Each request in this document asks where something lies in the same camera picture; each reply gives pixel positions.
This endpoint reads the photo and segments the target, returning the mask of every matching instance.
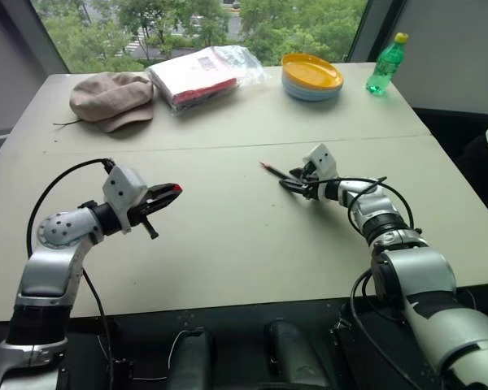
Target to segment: window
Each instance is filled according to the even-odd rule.
[[[264,66],[304,52],[342,62],[367,0],[32,0],[70,72],[137,71],[206,46]]]

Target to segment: black cable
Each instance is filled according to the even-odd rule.
[[[413,387],[415,390],[421,390],[421,388],[417,385],[417,383],[414,382],[404,370],[399,368],[398,365],[394,363],[394,361],[385,353],[385,351],[383,351],[380,345],[367,332],[367,329],[365,329],[364,324],[359,319],[355,307],[356,290],[358,289],[358,286],[362,282],[362,280],[367,278],[369,274],[371,274],[371,270],[366,270],[363,274],[359,276],[359,278],[355,281],[354,285],[352,286],[351,295],[349,296],[349,304],[351,306],[352,317],[355,320],[356,324],[358,325],[358,328],[362,331],[365,337],[367,337],[367,339],[373,345],[374,349],[381,355],[382,358],[385,359],[385,361],[389,364],[389,366],[392,367],[392,369],[396,371],[405,380],[405,382],[407,382],[411,387]]]
[[[368,193],[371,189],[373,189],[374,187],[378,186],[384,180],[387,180],[387,176],[380,177],[374,183],[372,183],[371,185],[367,186],[365,189],[363,189],[362,191],[360,191],[358,193],[358,195],[356,195],[352,199],[351,203],[347,207],[347,218],[349,219],[349,223],[358,232],[358,234],[360,234],[361,236],[363,236],[362,232],[359,230],[359,228],[356,226],[356,224],[352,221],[352,206],[358,201],[359,197],[361,197],[362,195]]]
[[[336,177],[334,179],[327,179],[327,180],[319,180],[319,181],[302,181],[303,184],[314,185],[314,184],[325,184],[325,183],[340,183],[342,181],[363,181],[364,183],[376,183],[376,180],[373,179],[365,179],[363,177]],[[391,191],[398,199],[403,203],[405,210],[408,215],[408,226],[413,229],[414,228],[414,215],[412,214],[412,210],[408,205],[407,200],[405,197],[399,193],[396,189],[390,187],[388,184],[379,183],[381,187],[384,189],[388,189]]]
[[[369,280],[371,279],[372,272],[368,274],[366,278],[364,278],[364,282],[361,285],[361,296],[364,298],[365,301],[367,301],[368,305],[370,306],[371,310],[382,317],[383,319],[386,319],[387,321],[391,321],[393,323],[401,323],[403,321],[403,318],[394,318],[390,317],[389,315],[381,312],[370,300],[370,298],[367,296],[367,284]]]
[[[47,188],[41,193],[40,197],[38,198],[36,204],[33,207],[33,211],[31,211],[31,215],[29,216],[29,221],[27,223],[27,233],[26,233],[26,245],[27,245],[27,255],[28,255],[28,260],[31,258],[33,255],[33,245],[31,243],[31,239],[33,236],[33,225],[34,225],[34,219],[36,218],[36,214],[38,210],[41,207],[41,204],[43,201],[46,199],[47,195],[49,195],[50,190],[65,176],[67,176],[69,173],[82,168],[86,167],[88,165],[96,164],[96,163],[101,163],[105,167],[105,170],[107,172],[110,172],[112,167],[114,166],[114,162],[110,160],[109,158],[95,158],[92,160],[84,161],[79,164],[76,164],[73,167],[68,168],[66,171],[61,173],[56,179],[52,180],[52,182],[47,186]],[[105,316],[105,311],[103,310],[103,305],[101,302],[101,299],[99,299],[99,295],[96,292],[96,288],[94,288],[94,285],[92,284],[92,281],[90,280],[89,275],[87,274],[85,268],[83,268],[83,277],[85,278],[87,284],[89,285],[90,291],[92,292],[92,295],[94,295],[94,299],[96,300],[96,304],[98,305],[99,308],[99,313],[101,316],[101,320],[103,322],[103,326],[105,327],[105,335],[107,338],[107,354],[108,354],[108,371],[109,371],[109,384],[108,387],[110,390],[112,390],[114,386],[114,358],[112,357],[112,344],[111,344],[111,337],[110,337],[110,332],[108,331],[108,323],[107,323],[107,317]]]

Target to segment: window frame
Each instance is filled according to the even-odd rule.
[[[406,1],[368,0],[344,62],[376,61]],[[29,65],[44,78],[70,73],[29,0],[0,0],[0,26]]]

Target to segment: plastic bottle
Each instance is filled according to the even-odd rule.
[[[381,52],[377,59],[374,73],[367,80],[366,88],[370,93],[381,95],[385,92],[392,76],[403,61],[403,47],[407,39],[408,34],[398,32],[394,37],[394,42]]]

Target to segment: bottle cap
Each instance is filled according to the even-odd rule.
[[[407,42],[407,39],[408,39],[408,34],[406,34],[405,32],[398,32],[394,37],[394,42],[405,43]]]

